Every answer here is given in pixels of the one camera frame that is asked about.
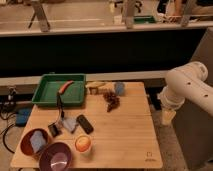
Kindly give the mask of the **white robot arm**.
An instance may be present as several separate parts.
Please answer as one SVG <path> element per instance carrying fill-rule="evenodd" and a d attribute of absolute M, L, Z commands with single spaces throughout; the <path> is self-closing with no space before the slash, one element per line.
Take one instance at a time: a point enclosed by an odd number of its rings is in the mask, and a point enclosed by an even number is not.
<path fill-rule="evenodd" d="M 173 68 L 166 73 L 166 86 L 158 95 L 163 125 L 170 125 L 185 100 L 193 102 L 213 116 L 213 87 L 205 83 L 207 67 L 198 61 Z"/>

